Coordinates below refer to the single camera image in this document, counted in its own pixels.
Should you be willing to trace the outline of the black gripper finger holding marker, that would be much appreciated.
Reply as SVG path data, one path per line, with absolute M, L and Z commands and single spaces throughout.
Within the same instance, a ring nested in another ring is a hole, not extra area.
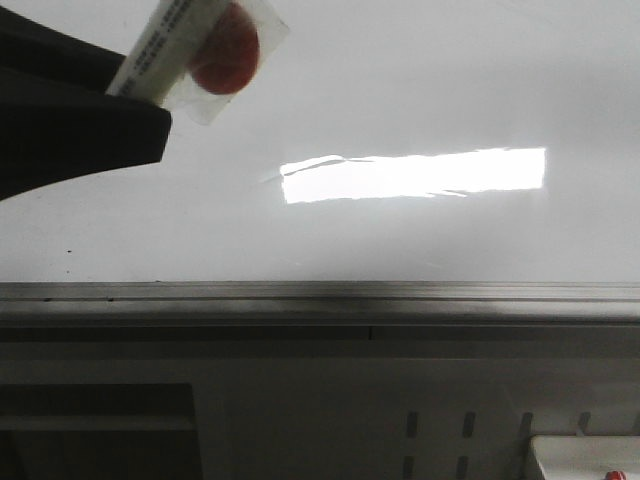
M 122 55 L 1 12 L 1 197 L 158 163 L 172 126 L 160 107 L 109 96 Z

